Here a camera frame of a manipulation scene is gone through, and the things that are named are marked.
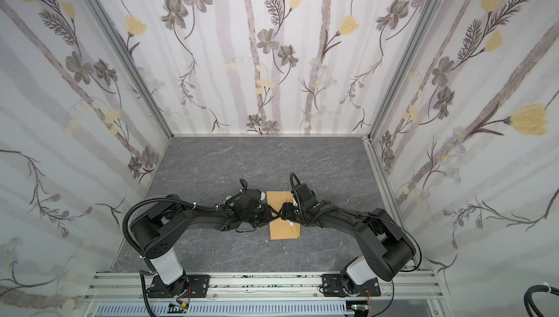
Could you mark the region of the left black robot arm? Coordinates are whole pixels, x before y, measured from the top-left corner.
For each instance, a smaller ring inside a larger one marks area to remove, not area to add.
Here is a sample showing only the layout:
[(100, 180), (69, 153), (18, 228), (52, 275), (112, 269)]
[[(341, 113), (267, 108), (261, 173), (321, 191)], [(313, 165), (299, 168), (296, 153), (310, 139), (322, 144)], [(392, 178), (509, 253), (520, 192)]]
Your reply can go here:
[(122, 232), (128, 244), (144, 259), (149, 272), (154, 273), (154, 286), (162, 295), (175, 297), (189, 288), (188, 276), (174, 249), (182, 235), (199, 229), (255, 231), (278, 218), (278, 213), (263, 202), (265, 197), (260, 190), (245, 188), (215, 206), (199, 206), (178, 195), (151, 198), (126, 213)]

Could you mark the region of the brown kraft envelope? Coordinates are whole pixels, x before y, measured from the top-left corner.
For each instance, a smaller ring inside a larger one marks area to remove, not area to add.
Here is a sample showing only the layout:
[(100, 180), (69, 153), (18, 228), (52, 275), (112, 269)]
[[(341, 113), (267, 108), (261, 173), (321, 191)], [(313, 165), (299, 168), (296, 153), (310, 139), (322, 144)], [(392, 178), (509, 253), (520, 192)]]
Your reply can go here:
[(289, 220), (281, 219), (279, 216), (279, 213), (285, 203), (288, 203), (290, 206), (295, 205), (291, 192), (267, 191), (266, 202), (274, 211), (278, 213), (272, 213), (277, 217), (277, 219), (269, 224), (270, 237), (272, 241), (300, 238), (301, 225)]

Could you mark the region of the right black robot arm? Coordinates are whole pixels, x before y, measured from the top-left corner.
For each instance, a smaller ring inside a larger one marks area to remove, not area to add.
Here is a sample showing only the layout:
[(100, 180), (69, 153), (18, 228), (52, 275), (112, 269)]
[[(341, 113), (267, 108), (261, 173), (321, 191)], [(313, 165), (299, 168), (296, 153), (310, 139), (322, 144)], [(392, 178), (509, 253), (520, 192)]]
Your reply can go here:
[(392, 281), (419, 253), (416, 241), (384, 209), (356, 212), (326, 200), (319, 201), (315, 192), (294, 172), (290, 173), (289, 182), (295, 203), (282, 206), (279, 211), (281, 219), (306, 228), (338, 230), (357, 242), (361, 256), (341, 271), (347, 293), (353, 294), (374, 279)]

